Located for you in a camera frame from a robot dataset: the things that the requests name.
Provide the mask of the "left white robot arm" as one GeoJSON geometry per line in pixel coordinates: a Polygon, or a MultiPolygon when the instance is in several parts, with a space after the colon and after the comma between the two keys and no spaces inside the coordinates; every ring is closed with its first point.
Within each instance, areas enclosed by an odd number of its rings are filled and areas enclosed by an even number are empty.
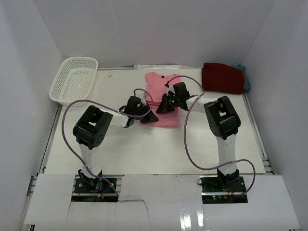
{"type": "Polygon", "coordinates": [[[119,111],[103,111],[90,105],[73,128],[81,150],[83,167],[79,177],[91,192],[97,192],[102,186],[102,169],[98,163],[99,145],[103,142],[109,127],[128,128],[139,120],[142,124],[159,121],[150,105],[138,96],[131,96],[119,111]]]}

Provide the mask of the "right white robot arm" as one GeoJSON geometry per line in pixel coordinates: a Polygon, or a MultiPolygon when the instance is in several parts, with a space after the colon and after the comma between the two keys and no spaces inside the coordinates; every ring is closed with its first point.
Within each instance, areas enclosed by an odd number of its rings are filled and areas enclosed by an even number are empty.
{"type": "Polygon", "coordinates": [[[203,96],[191,95],[185,83],[166,84],[167,93],[162,96],[157,114],[174,112],[176,108],[187,111],[184,122],[184,147],[188,150],[186,129],[191,112],[206,115],[210,131],[216,137],[218,144],[217,185],[223,192],[230,191],[239,179],[239,169],[236,164],[235,140],[240,118],[227,96],[218,99],[208,99],[203,96]]]}

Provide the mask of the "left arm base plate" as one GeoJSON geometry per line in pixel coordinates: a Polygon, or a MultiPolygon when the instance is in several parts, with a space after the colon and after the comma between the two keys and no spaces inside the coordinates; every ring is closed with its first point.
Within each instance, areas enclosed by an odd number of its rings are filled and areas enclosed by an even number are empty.
{"type": "Polygon", "coordinates": [[[81,178],[76,178],[74,182],[72,202],[90,203],[116,203],[118,196],[106,181],[99,181],[96,189],[90,189],[89,185],[81,178]]]}

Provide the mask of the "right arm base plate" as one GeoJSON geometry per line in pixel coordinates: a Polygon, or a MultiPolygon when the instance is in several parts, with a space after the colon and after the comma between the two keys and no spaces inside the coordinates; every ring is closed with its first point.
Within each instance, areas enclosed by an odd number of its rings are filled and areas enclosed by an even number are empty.
{"type": "Polygon", "coordinates": [[[231,186],[223,188],[218,177],[201,177],[197,184],[201,186],[201,196],[204,205],[218,204],[247,204],[247,195],[242,195],[246,191],[243,177],[240,177],[231,186]]]}

